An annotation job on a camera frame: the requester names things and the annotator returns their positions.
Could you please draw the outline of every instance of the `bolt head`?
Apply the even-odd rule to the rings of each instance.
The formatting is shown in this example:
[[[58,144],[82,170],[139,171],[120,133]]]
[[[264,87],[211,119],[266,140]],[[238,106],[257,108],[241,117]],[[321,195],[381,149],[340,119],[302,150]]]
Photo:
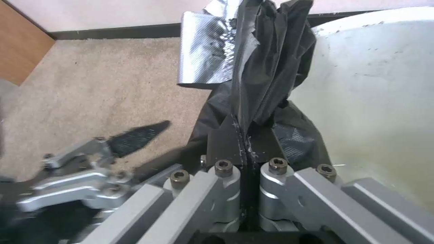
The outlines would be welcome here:
[[[218,177],[229,177],[233,173],[233,165],[229,160],[219,160],[214,165],[216,175]]]
[[[127,175],[127,173],[122,170],[119,173],[117,173],[116,178],[123,179],[126,175]]]
[[[232,28],[236,29],[237,28],[237,19],[229,20],[229,24]]]
[[[268,166],[268,170],[275,175],[284,175],[288,170],[288,162],[283,158],[272,158]]]
[[[336,176],[338,175],[335,168],[327,164],[318,165],[316,171],[331,182],[335,182]]]
[[[201,166],[204,168],[207,164],[207,156],[201,155]]]
[[[49,158],[52,158],[52,157],[54,157],[53,153],[46,153],[46,154],[44,154],[43,159],[49,159]]]
[[[170,175],[170,183],[174,189],[182,189],[190,182],[190,174],[181,169],[176,170]]]

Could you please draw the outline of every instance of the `black plastic bag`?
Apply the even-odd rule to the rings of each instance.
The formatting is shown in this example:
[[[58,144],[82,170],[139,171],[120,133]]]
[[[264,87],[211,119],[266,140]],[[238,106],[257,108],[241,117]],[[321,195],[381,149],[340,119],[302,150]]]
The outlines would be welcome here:
[[[238,120],[243,138],[253,128],[274,129],[294,170],[330,164],[321,134],[288,95],[307,77],[315,45],[307,14],[312,0],[293,0],[276,9],[266,0],[244,0],[238,10],[233,80],[215,88],[204,104],[188,144],[145,164],[152,168],[181,163],[189,171],[200,167],[208,134],[229,114]]]

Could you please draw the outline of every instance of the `baseboard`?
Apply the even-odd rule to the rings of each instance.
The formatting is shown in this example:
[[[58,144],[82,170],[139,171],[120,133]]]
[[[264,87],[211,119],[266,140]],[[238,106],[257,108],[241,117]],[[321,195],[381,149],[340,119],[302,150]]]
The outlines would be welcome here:
[[[307,19],[311,27],[315,27],[329,21],[367,12],[369,11],[310,14]],[[47,34],[55,40],[179,37],[181,35],[181,23],[97,30],[59,31]]]

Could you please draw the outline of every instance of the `screw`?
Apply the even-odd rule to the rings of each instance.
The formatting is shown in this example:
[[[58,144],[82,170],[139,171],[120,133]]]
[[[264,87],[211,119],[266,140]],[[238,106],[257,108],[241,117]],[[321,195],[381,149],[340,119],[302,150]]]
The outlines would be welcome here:
[[[229,160],[219,160],[214,165],[214,169],[218,177],[225,178],[232,175],[233,165]]]
[[[54,157],[53,153],[46,153],[46,154],[44,154],[43,159],[49,159],[52,157]]]
[[[206,168],[207,167],[207,156],[201,155],[201,167]]]
[[[232,28],[236,29],[236,28],[237,28],[237,19],[231,19],[231,20],[229,21],[229,25],[230,25]]]
[[[122,178],[124,178],[125,176],[127,175],[127,173],[125,172],[125,171],[120,171],[117,175],[116,175],[116,178],[118,178],[118,179],[122,179]]]
[[[288,162],[283,158],[272,158],[268,161],[268,171],[275,175],[284,175],[288,168]]]
[[[170,183],[174,189],[182,189],[190,182],[190,175],[187,171],[176,170],[170,175]]]
[[[330,182],[335,182],[336,180],[336,170],[333,166],[331,165],[326,165],[326,164],[320,164],[316,167],[316,171],[324,176],[326,179],[328,179]]]

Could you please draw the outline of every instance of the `white wall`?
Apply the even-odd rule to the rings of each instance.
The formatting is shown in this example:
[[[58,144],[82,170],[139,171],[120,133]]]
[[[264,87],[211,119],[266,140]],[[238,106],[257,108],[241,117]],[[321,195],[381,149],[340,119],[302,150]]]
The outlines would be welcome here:
[[[179,23],[210,0],[7,0],[48,32]],[[277,4],[285,0],[275,0]],[[315,0],[311,13],[434,5],[434,0]]]

